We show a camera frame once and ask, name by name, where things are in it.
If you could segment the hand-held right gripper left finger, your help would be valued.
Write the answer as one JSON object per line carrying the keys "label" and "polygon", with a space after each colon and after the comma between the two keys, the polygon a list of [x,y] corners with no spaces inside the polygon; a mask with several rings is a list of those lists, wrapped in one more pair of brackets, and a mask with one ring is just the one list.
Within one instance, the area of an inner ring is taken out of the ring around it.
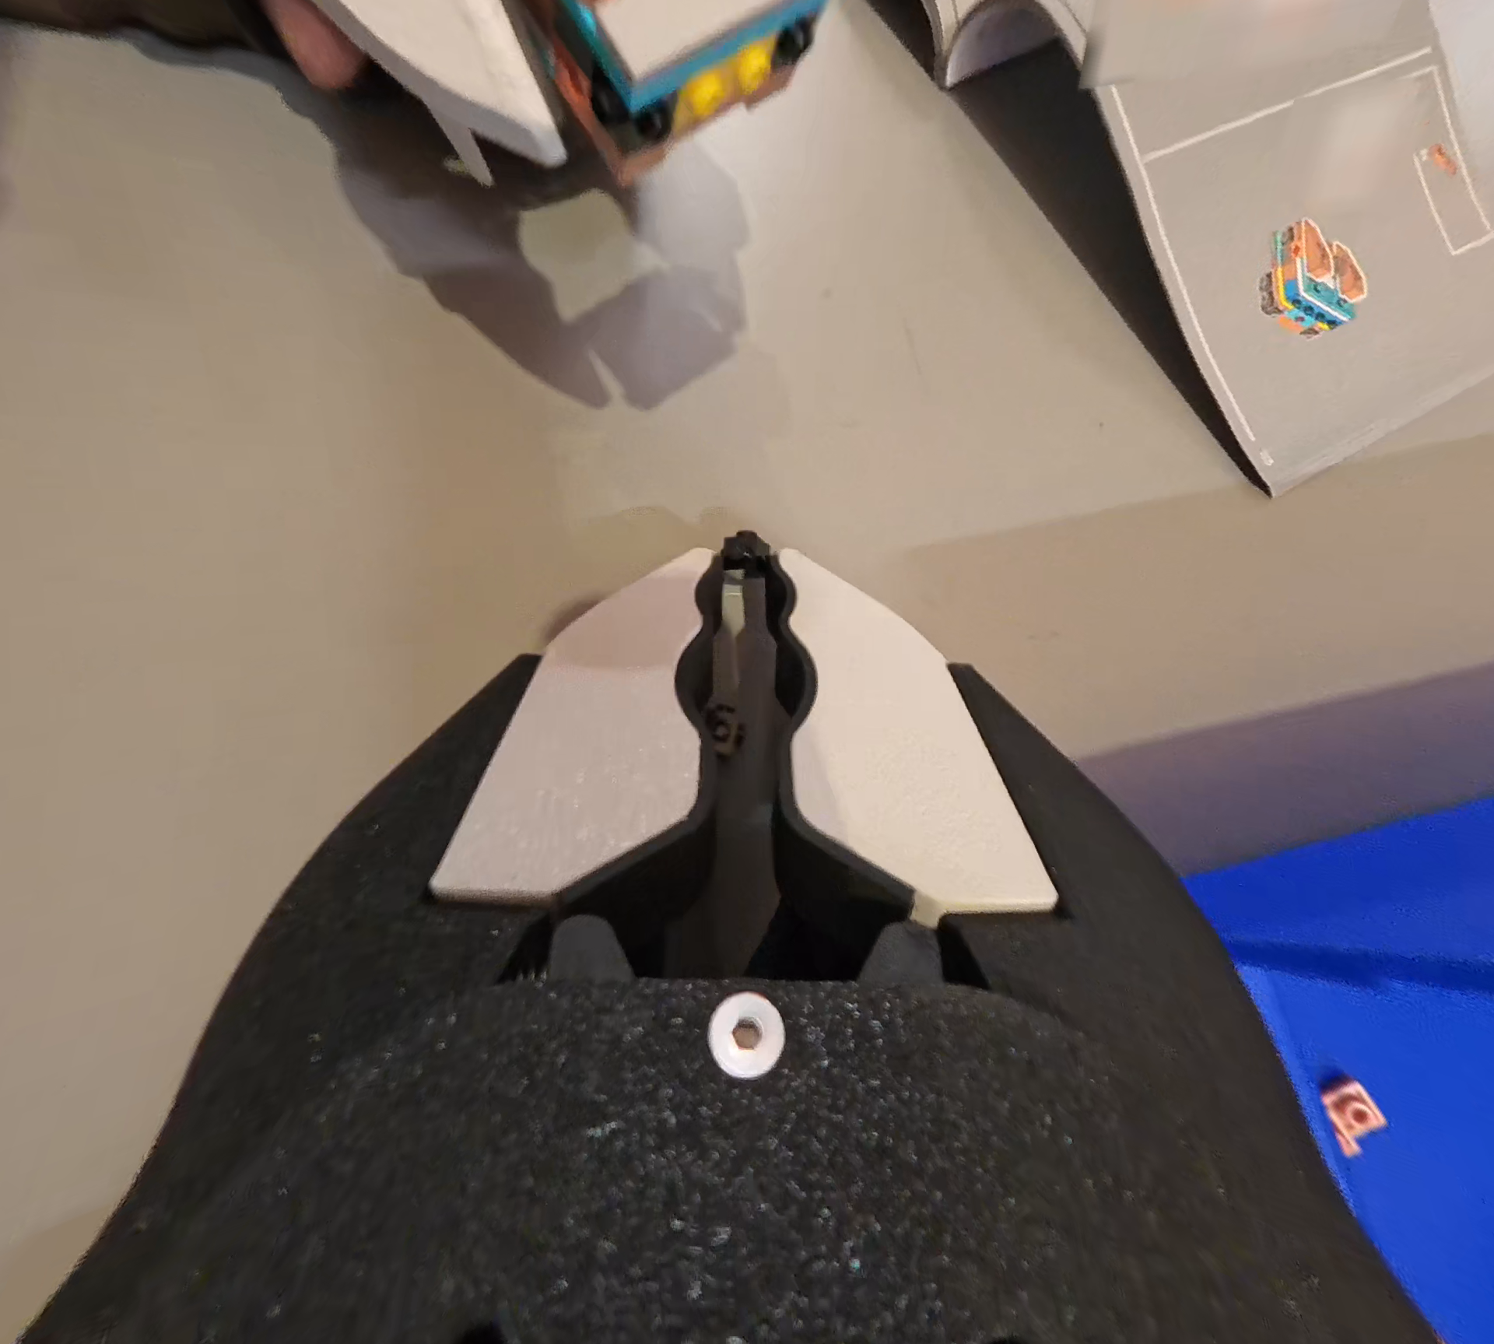
{"label": "hand-held right gripper left finger", "polygon": [[555,633],[429,879],[439,903],[593,915],[625,949],[688,913],[716,853],[722,577],[688,549]]}

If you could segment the grey desk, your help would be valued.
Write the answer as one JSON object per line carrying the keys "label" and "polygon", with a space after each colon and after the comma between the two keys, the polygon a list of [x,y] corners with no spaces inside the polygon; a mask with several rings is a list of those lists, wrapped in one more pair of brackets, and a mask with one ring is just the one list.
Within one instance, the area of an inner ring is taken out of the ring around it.
{"label": "grey desk", "polygon": [[633,193],[397,97],[3,25],[3,1341],[277,896],[562,619],[739,529],[1184,871],[1491,794],[1491,383],[1248,479],[1061,47],[837,0]]}

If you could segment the blue plastic storage bin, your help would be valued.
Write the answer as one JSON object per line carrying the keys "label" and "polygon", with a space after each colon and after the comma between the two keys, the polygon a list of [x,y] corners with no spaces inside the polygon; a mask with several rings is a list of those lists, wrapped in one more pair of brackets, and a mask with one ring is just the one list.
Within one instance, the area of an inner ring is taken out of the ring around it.
{"label": "blue plastic storage bin", "polygon": [[[1346,1204],[1444,1341],[1492,1340],[1492,801],[1187,876]],[[1346,1161],[1320,1080],[1388,1119]]]}

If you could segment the person's left hand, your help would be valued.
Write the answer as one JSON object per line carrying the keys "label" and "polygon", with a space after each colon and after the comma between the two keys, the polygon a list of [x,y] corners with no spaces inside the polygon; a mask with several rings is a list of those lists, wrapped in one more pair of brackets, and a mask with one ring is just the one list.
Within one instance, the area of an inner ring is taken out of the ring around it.
{"label": "person's left hand", "polygon": [[289,63],[320,92],[353,89],[369,69],[367,55],[311,0],[258,0]]}

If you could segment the grey instruction booklet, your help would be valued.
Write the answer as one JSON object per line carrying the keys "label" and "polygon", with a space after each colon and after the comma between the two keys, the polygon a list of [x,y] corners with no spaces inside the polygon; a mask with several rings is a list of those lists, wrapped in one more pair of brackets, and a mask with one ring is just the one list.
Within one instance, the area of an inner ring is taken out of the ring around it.
{"label": "grey instruction booklet", "polygon": [[944,89],[1066,44],[1270,492],[1491,377],[1491,0],[920,2]]}

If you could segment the pink brick piece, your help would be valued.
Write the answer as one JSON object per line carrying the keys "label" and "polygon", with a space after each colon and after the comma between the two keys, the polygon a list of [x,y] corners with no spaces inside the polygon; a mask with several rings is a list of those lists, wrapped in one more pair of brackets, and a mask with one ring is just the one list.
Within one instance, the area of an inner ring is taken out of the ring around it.
{"label": "pink brick piece", "polygon": [[1341,1069],[1329,1069],[1318,1081],[1318,1100],[1327,1128],[1346,1161],[1360,1156],[1366,1139],[1388,1130],[1388,1119],[1368,1086]]}

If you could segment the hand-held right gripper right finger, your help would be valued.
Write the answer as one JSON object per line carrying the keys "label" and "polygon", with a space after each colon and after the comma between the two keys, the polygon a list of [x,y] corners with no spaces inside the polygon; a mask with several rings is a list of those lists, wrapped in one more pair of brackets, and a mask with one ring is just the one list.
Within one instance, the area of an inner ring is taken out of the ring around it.
{"label": "hand-held right gripper right finger", "polygon": [[892,924],[1049,915],[1060,901],[951,663],[797,549],[750,546],[784,730],[772,859],[780,899],[832,954]]}

